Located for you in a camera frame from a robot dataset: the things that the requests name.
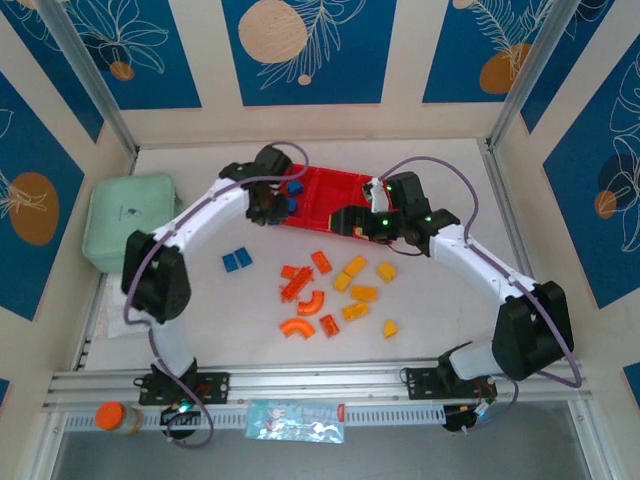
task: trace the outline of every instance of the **white table surface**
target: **white table surface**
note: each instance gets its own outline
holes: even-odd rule
[[[493,191],[475,139],[371,140],[301,142],[312,165],[363,174],[381,174],[398,161],[413,155],[431,155],[460,168],[476,187],[480,214],[472,235],[508,264],[515,266]],[[263,146],[219,144],[215,146],[142,150],[136,173],[167,172],[175,180],[185,204],[208,189],[222,167],[230,162],[251,161]],[[285,148],[294,161],[300,156]],[[447,208],[463,222],[472,202],[465,186],[448,170],[426,162],[413,163],[425,194],[434,209]],[[244,246],[253,264],[226,273],[221,256]],[[296,305],[280,302],[283,265],[313,265],[310,254],[323,250],[334,271],[305,288],[324,290],[326,301],[318,315],[310,317],[316,334],[308,340],[285,338],[280,323],[296,317]],[[369,265],[352,284],[379,287],[379,299],[364,318],[346,323],[340,308],[354,303],[349,293],[331,287],[335,275],[356,255]],[[375,274],[383,261],[392,263],[398,277],[384,284]],[[492,331],[495,315],[484,299],[465,281],[433,259],[404,257],[386,247],[366,241],[310,232],[289,227],[258,227],[245,218],[227,224],[200,255],[187,265],[193,289],[186,310],[188,340],[201,366],[266,365],[348,361],[380,361],[398,358],[434,357],[481,334]],[[86,362],[87,370],[147,368],[152,360],[146,335],[137,333],[108,338],[108,323],[118,301],[104,295],[97,326]],[[328,339],[318,319],[333,314],[341,332]],[[387,319],[398,324],[399,333],[386,340],[382,329]]]

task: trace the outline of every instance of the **orange arch block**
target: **orange arch block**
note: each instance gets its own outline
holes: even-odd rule
[[[305,339],[316,333],[316,329],[313,328],[313,325],[302,318],[291,318],[287,320],[280,325],[280,330],[284,333],[285,337],[290,337],[294,333],[299,333]]]
[[[324,304],[324,292],[314,290],[311,292],[311,300],[308,302],[298,302],[298,315],[308,317],[314,313],[318,313]]]

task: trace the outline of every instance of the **green plastic box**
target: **green plastic box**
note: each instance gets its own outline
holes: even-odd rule
[[[82,253],[101,272],[122,272],[129,235],[152,232],[181,207],[173,180],[165,173],[104,180],[91,194]]]

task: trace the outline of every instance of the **blue block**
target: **blue block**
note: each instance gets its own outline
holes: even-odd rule
[[[289,203],[289,215],[293,215],[298,209],[298,201],[295,198],[287,198],[287,202]]]
[[[224,262],[224,269],[227,273],[235,272],[239,268],[238,262],[236,262],[236,257],[233,256],[233,253],[223,255],[222,261]]]
[[[293,180],[287,184],[287,192],[289,192],[289,195],[292,197],[300,195],[303,191],[304,187],[300,180]]]
[[[242,268],[248,267],[253,263],[253,260],[251,260],[251,256],[249,255],[249,252],[247,252],[246,248],[239,248],[233,253],[235,253],[236,258],[238,259],[238,262],[240,262]]]

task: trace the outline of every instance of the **purple cable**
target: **purple cable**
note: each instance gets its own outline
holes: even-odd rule
[[[307,155],[307,152],[301,146],[299,146],[299,145],[297,145],[297,144],[295,144],[293,142],[286,142],[286,141],[273,142],[273,143],[269,144],[270,147],[275,147],[275,146],[279,146],[279,145],[286,145],[286,146],[293,147],[296,150],[298,150],[298,152],[300,152],[302,154],[302,156],[304,157],[304,167],[302,168],[302,170],[300,170],[298,173],[295,173],[295,174],[292,174],[292,175],[284,175],[284,176],[280,176],[280,177],[279,176],[275,176],[275,175],[269,175],[269,176],[263,175],[263,176],[245,178],[243,180],[240,180],[239,182],[235,182],[235,183],[233,183],[231,185],[227,185],[226,187],[223,187],[220,190],[216,191],[214,193],[214,195],[213,195],[213,199],[206,198],[206,199],[202,200],[192,210],[190,210],[184,217],[182,217],[179,221],[176,222],[173,230],[170,230],[167,233],[165,233],[156,242],[156,244],[151,248],[151,250],[149,250],[149,253],[147,253],[147,255],[143,258],[142,262],[140,263],[140,266],[138,267],[138,270],[136,270],[136,273],[133,276],[133,280],[131,281],[131,285],[129,287],[129,292],[127,293],[127,299],[125,301],[124,311],[123,311],[123,317],[124,317],[125,323],[127,325],[146,325],[149,328],[149,346],[151,347],[151,352],[153,353],[153,356],[156,358],[156,361],[158,362],[158,365],[160,365],[160,367],[162,368],[163,372],[173,382],[175,382],[176,385],[178,385],[182,389],[182,391],[184,393],[186,393],[187,396],[191,400],[193,400],[193,402],[198,406],[198,408],[200,410],[202,410],[202,412],[204,413],[204,415],[205,415],[205,417],[207,419],[207,422],[209,423],[209,427],[210,427],[209,428],[209,434],[208,434],[208,436],[207,436],[207,438],[205,440],[203,440],[200,443],[195,443],[195,444],[172,442],[174,445],[177,445],[180,448],[184,448],[184,449],[188,449],[188,450],[195,450],[197,448],[202,448],[205,445],[207,445],[211,441],[211,439],[213,438],[213,431],[214,431],[213,418],[211,417],[211,414],[209,413],[209,411],[205,407],[204,403],[198,398],[198,396],[193,391],[191,391],[191,389],[189,387],[187,387],[180,380],[180,378],[178,378],[176,375],[173,374],[173,372],[171,372],[171,370],[169,370],[169,367],[167,366],[167,364],[163,360],[162,356],[160,355],[160,352],[158,351],[158,346],[156,344],[155,338],[153,337],[153,331],[151,329],[151,322],[149,320],[144,320],[144,319],[142,319],[142,320],[131,320],[129,318],[129,310],[132,307],[133,295],[134,295],[135,291],[138,289],[138,285],[140,284],[140,279],[142,278],[142,274],[144,273],[145,269],[147,268],[149,263],[151,263],[151,260],[153,259],[153,257],[156,255],[156,253],[158,253],[160,248],[162,248],[162,246],[169,239],[169,237],[171,237],[171,235],[175,234],[185,223],[187,223],[189,220],[191,220],[191,218],[193,218],[194,215],[196,215],[205,206],[207,206],[211,202],[215,202],[215,199],[218,198],[220,195],[224,195],[225,193],[229,192],[230,190],[232,190],[232,189],[234,189],[236,187],[240,187],[242,185],[246,185],[247,183],[254,183],[254,182],[282,182],[282,181],[295,180],[296,178],[300,178],[301,176],[303,176],[307,172],[307,169],[309,168],[309,155]],[[169,425],[167,425],[167,436],[169,436],[170,433],[171,433],[171,422],[169,423]]]
[[[453,173],[455,173],[458,177],[460,177],[460,179],[464,182],[464,184],[469,189],[469,193],[471,193],[471,196],[473,197],[473,212],[471,213],[471,217],[469,217],[469,221],[467,222],[467,224],[464,227],[464,241],[469,246],[469,248],[471,249],[472,252],[474,252],[481,259],[483,259],[485,262],[487,262],[489,265],[491,265],[496,271],[498,271],[498,273],[500,273],[503,277],[505,277],[508,280],[511,277],[509,272],[507,272],[504,268],[502,268],[501,265],[496,263],[491,257],[486,255],[482,250],[480,250],[478,247],[476,247],[473,243],[469,242],[469,230],[471,229],[471,225],[473,224],[473,222],[475,221],[476,217],[478,216],[478,210],[480,209],[480,202],[478,200],[478,193],[476,192],[476,189],[473,187],[473,185],[471,184],[469,179],[465,176],[465,174],[462,173],[458,168],[456,168],[455,166],[453,166],[449,162],[446,162],[446,161],[441,160],[439,158],[419,155],[419,156],[416,156],[416,157],[407,158],[407,159],[399,162],[398,164],[396,164],[395,166],[391,167],[389,170],[384,172],[379,178],[380,178],[380,180],[384,180],[386,177],[388,177],[391,173],[396,171],[398,168],[406,165],[407,163],[415,162],[415,161],[418,161],[418,160],[427,161],[427,162],[433,162],[433,163],[437,163],[439,165],[442,165],[444,167],[447,167],[449,170],[451,170]],[[545,308],[540,304],[538,299],[535,298],[531,294],[531,292],[529,292],[520,282],[518,282],[516,280],[515,282],[513,282],[513,285],[518,290],[520,290],[520,292],[522,292],[522,294],[527,298],[527,300],[529,300],[531,302],[531,304],[535,307],[535,309],[538,311],[538,313],[544,319],[545,323],[549,327],[549,330],[551,331],[551,333],[555,337],[556,341],[558,342],[558,345],[560,345],[560,349],[562,350],[562,353],[564,354],[565,357],[567,357],[567,361],[569,362],[569,366],[571,367],[571,371],[572,371],[572,373],[574,375],[575,381],[572,382],[570,380],[567,380],[565,378],[559,377],[557,375],[554,375],[554,374],[548,373],[548,372],[540,371],[540,372],[537,372],[537,373],[539,375],[542,375],[543,377],[555,380],[556,382],[559,382],[559,383],[561,383],[563,385],[566,385],[568,387],[580,388],[582,386],[582,375],[580,374],[580,369],[578,368],[578,364],[576,363],[576,359],[573,356],[573,354],[571,353],[571,351],[569,350],[569,346],[567,345],[567,342],[565,342],[564,338],[562,338],[562,335],[560,334],[560,331],[558,330],[558,327],[556,327],[556,324],[551,319],[551,316],[545,310]]]

